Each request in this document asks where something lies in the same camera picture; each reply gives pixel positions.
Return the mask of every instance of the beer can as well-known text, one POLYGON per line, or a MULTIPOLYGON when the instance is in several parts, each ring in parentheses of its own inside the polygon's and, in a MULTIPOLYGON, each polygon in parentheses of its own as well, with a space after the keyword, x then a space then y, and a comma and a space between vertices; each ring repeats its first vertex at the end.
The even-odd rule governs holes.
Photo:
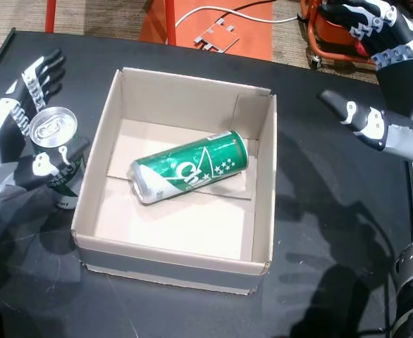
MULTIPOLYGON (((36 154, 67 145, 75 137, 78 137, 77 118, 67 108, 46 108, 30 123, 30 138, 36 154)), ((49 182, 58 208, 70 210, 76 207, 84 174, 85 160, 81 156, 49 182)))
POLYGON ((230 177, 247 168, 241 136, 231 130, 133 161, 130 178, 138 199, 162 199, 230 177))

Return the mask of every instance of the white cable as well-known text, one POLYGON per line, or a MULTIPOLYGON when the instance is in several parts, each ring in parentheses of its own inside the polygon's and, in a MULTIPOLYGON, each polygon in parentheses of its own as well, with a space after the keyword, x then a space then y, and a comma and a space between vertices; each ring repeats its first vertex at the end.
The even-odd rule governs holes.
POLYGON ((232 13, 234 15, 240 16, 241 18, 246 18, 249 20, 257 21, 259 23, 287 23, 289 21, 297 20, 297 16, 293 18, 283 19, 283 20, 266 20, 266 19, 254 18, 253 16, 249 16, 249 15, 234 11, 233 9, 229 9, 229 8, 216 7, 216 6, 202 6, 202 7, 194 8, 192 11, 187 12, 184 16, 178 19, 177 23, 175 24, 175 28, 177 28, 179 24, 181 24, 184 21, 184 19, 186 19, 188 16, 190 16, 191 14, 195 12, 201 11, 203 9, 213 9, 215 11, 228 12, 228 13, 232 13))

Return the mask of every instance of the cardboard box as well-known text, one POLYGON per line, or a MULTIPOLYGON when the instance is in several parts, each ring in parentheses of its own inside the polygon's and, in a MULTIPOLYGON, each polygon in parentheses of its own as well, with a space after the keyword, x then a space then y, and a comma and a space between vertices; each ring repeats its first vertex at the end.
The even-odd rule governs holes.
POLYGON ((72 233, 88 269, 236 294, 271 264, 277 154, 268 89, 148 70, 114 76, 92 143, 72 233), (127 179, 139 157, 236 130, 249 167, 141 205, 127 179))

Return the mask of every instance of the robotic hand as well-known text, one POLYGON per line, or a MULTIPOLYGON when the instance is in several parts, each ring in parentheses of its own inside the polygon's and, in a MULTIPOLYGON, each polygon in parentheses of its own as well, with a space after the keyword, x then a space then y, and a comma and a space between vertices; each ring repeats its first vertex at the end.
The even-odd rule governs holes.
POLYGON ((64 152, 49 150, 20 157, 30 121, 61 89, 64 61, 60 50, 41 56, 0 98, 0 201, 45 184, 81 156, 89 144, 85 138, 77 137, 64 146, 64 152))
POLYGON ((388 110, 330 90, 319 99, 366 145, 413 162, 413 20, 381 0, 333 0, 321 5, 321 13, 371 55, 388 110))

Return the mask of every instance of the table surface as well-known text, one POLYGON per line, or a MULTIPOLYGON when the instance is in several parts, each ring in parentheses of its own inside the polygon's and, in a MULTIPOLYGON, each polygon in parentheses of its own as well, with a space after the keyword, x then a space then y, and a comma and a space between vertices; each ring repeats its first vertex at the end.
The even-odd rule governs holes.
POLYGON ((0 96, 55 47, 67 56, 66 76, 50 105, 72 109, 91 139, 122 67, 270 88, 278 102, 273 262, 250 296, 93 273, 71 239, 73 212, 56 210, 39 189, 0 206, 6 337, 355 337, 393 321, 390 269, 412 238, 409 171, 361 144, 316 100, 329 88, 383 107, 376 85, 172 46, 15 32, 0 55, 0 96))

